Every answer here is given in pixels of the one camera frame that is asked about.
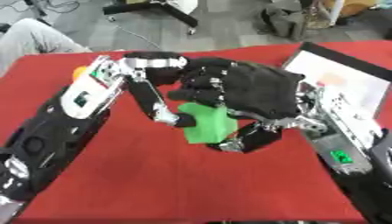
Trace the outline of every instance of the green block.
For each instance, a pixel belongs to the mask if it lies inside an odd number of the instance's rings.
[[[188,102],[180,105],[178,110],[196,119],[195,127],[184,128],[189,144],[217,144],[238,130],[237,120],[228,117],[226,107],[211,108]]]

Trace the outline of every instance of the red surface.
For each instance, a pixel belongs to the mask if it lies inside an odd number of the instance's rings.
[[[392,43],[328,43],[332,49],[392,67]],[[187,55],[278,65],[298,45]],[[27,56],[0,80],[0,142],[99,53]],[[110,55],[120,57],[121,52]],[[392,127],[392,98],[381,124]],[[21,220],[330,220],[360,221],[295,130],[256,153],[220,153],[186,143],[180,129],[148,120],[124,94],[90,145]]]

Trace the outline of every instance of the robotic arm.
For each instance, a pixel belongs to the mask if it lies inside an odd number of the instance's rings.
[[[63,88],[24,122],[0,149],[0,223],[18,215],[74,161],[110,115],[109,108],[128,89],[153,121],[175,127],[196,123],[187,114],[173,114],[146,70],[174,73],[187,63],[177,54],[159,59],[126,54],[113,61],[100,56],[69,87]]]
[[[24,122],[0,149],[0,223],[21,213],[74,161],[109,118],[109,108],[128,90],[153,121],[191,127],[174,114],[155,88],[181,79],[169,98],[212,107],[234,118],[254,119],[222,143],[220,151],[247,153],[300,128],[347,197],[373,223],[392,223],[392,137],[335,89],[313,87],[299,74],[227,59],[189,60],[176,53],[133,52],[118,61],[100,56]]]

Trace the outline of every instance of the chair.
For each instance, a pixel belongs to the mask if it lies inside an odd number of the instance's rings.
[[[126,3],[126,0],[116,0],[110,6],[103,7],[105,15],[114,15],[124,12],[160,9],[172,17],[189,26],[188,34],[193,35],[199,21],[189,14],[198,6],[198,0],[147,0],[141,3]],[[110,22],[116,21],[114,17],[108,17]]]

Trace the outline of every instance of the green object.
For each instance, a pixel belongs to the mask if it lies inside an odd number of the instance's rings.
[[[336,162],[341,164],[352,164],[354,161],[350,156],[345,153],[343,150],[333,150],[331,151],[331,155]]]
[[[189,144],[217,144],[238,130],[237,120],[228,117],[226,107],[211,108],[188,102],[180,105],[178,109],[196,119],[195,127],[184,128]]]

